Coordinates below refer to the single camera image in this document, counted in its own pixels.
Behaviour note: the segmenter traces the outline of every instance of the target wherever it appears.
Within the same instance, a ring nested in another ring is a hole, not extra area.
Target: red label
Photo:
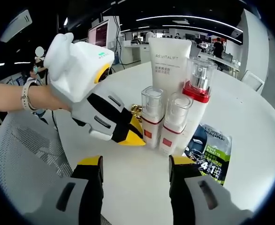
[[[152,139],[152,134],[151,134],[149,131],[144,130],[144,135],[145,135],[146,137],[149,137],[150,139]]]
[[[164,138],[164,139],[162,140],[162,143],[165,144],[165,145],[168,146],[168,147],[171,147],[171,145],[172,145],[172,142],[169,141],[169,140],[166,139],[166,138]]]

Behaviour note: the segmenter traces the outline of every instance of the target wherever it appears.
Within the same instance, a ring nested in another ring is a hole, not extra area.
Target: white robotic hand
[[[107,77],[114,52],[86,42],[73,44],[73,38],[72,33],[56,35],[45,57],[54,95],[71,107],[79,126],[91,126],[90,135],[145,145],[138,120],[113,92],[98,84]]]

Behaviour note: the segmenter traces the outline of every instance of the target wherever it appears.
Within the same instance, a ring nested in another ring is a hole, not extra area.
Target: yellow ring
[[[105,64],[101,70],[99,70],[99,72],[96,75],[96,78],[94,80],[94,83],[99,83],[99,79],[101,78],[102,74],[105,72],[105,70],[107,70],[109,68],[109,64]]]

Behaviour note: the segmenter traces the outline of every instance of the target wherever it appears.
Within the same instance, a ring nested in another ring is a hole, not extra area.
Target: table surface
[[[218,61],[218,62],[220,62],[220,63],[225,64],[226,66],[229,66],[229,67],[231,67],[231,68],[233,68],[233,69],[239,71],[239,66],[237,66],[236,64],[234,64],[234,63],[232,63],[232,62],[225,61],[225,60],[223,60],[223,59],[220,59],[220,58],[218,58],[218,57],[214,57],[213,55],[207,54],[207,53],[204,53],[204,52],[200,52],[199,55],[200,55],[200,56],[201,56],[201,55],[204,55],[204,56],[206,56],[206,57],[208,57],[208,58],[210,58],[210,59],[212,59],[212,60],[216,60],[216,61]]]
[[[103,82],[127,108],[141,104],[152,84],[151,63],[131,67]],[[103,216],[118,225],[171,225],[168,158],[146,147],[126,147],[88,136],[64,110],[55,112],[67,159],[74,169],[84,157],[103,155]],[[202,119],[233,137],[224,187],[241,209],[256,210],[275,181],[275,110],[239,80],[216,71],[211,100]]]

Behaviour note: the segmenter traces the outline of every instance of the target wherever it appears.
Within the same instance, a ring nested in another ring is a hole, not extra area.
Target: skincare bottle
[[[164,103],[162,89],[152,86],[142,91],[142,129],[143,140],[149,148],[154,149],[160,139],[164,118]]]
[[[189,65],[191,65],[189,79],[183,87],[183,94],[194,101],[189,109],[186,127],[177,147],[181,153],[184,152],[193,137],[208,105],[211,91],[210,82],[215,68],[214,63],[199,59],[192,59]]]
[[[153,87],[165,90],[165,105],[171,94],[183,88],[191,44],[182,39],[149,39]]]
[[[168,107],[160,137],[160,150],[173,154],[181,133],[186,125],[188,110],[193,100],[181,93],[173,93],[168,99]]]

